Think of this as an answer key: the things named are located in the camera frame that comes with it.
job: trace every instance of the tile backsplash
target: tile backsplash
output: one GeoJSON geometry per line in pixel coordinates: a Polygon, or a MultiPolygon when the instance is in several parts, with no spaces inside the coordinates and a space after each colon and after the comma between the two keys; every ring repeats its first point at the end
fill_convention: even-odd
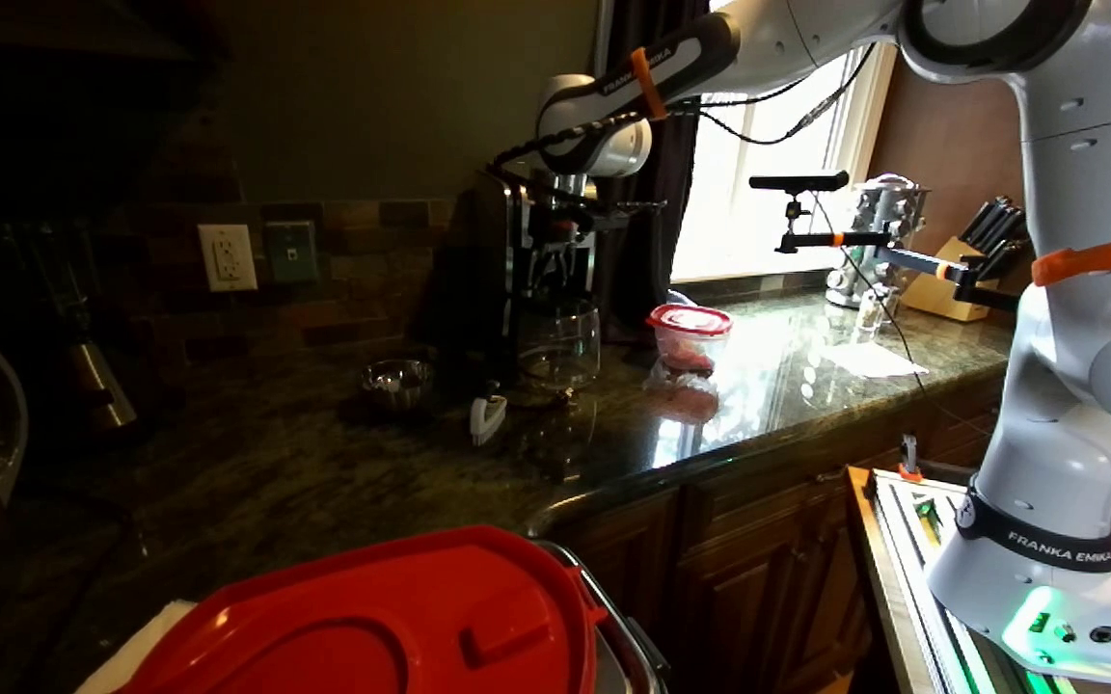
{"type": "Polygon", "coordinates": [[[201,364],[407,338],[456,200],[123,204],[98,231],[106,299],[161,378],[201,364]],[[312,225],[316,283],[271,269],[271,218],[312,225]],[[210,293],[196,225],[246,225],[259,289],[210,293]]]}

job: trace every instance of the red container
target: red container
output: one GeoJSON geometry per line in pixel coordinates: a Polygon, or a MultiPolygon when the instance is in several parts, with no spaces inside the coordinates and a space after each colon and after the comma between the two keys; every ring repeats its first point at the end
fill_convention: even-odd
{"type": "Polygon", "coordinates": [[[655,306],[649,314],[649,326],[655,326],[660,366],[672,374],[714,374],[714,357],[732,331],[732,317],[705,306],[655,306]]]}
{"type": "Polygon", "coordinates": [[[591,694],[606,618],[541,542],[433,531],[214,594],[161,637],[127,694],[591,694]]]}

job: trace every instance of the robotic arm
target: robotic arm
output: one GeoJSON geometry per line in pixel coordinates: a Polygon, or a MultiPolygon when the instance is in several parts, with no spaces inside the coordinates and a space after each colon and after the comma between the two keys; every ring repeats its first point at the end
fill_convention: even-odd
{"type": "Polygon", "coordinates": [[[1005,409],[934,596],[1024,666],[1111,684],[1111,0],[732,0],[545,110],[555,172],[646,164],[646,118],[759,94],[896,40],[938,81],[998,77],[1024,110],[1028,229],[1005,409]]]}

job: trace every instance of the glass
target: glass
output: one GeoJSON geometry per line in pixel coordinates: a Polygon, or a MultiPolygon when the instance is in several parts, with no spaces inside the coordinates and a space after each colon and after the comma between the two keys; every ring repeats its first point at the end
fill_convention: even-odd
{"type": "Polygon", "coordinates": [[[572,401],[599,383],[602,325],[596,306],[524,314],[516,331],[520,403],[572,401]]]}

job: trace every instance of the dark stone countertop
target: dark stone countertop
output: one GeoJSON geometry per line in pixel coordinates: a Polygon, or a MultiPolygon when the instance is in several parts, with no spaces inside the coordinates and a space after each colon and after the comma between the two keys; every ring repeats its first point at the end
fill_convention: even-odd
{"type": "Polygon", "coordinates": [[[609,348],[596,392],[511,414],[491,448],[470,448],[456,397],[425,423],[366,415],[350,401],[357,353],[196,374],[148,442],[80,472],[76,499],[16,499],[0,540],[0,690],[74,690],[170,596],[430,527],[541,531],[740,451],[997,378],[1010,342],[1005,325],[923,314],[898,314],[903,334],[862,331],[824,297],[730,314],[712,419],[672,414],[651,353],[609,348]]]}

